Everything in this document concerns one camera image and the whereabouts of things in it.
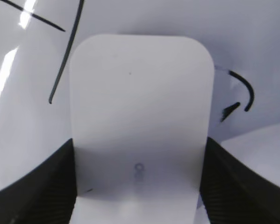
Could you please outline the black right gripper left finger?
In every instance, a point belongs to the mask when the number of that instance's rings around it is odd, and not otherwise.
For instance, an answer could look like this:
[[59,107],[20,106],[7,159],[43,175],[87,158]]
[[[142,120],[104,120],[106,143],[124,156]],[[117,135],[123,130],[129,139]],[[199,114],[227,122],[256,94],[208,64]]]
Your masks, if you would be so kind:
[[0,191],[0,224],[68,224],[77,198],[73,141]]

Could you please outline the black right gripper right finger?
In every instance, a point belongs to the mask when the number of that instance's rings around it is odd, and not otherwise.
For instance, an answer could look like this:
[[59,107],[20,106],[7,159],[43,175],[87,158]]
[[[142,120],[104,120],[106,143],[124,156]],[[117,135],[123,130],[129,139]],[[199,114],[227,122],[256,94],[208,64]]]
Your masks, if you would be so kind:
[[212,224],[280,224],[280,187],[207,138],[200,194]]

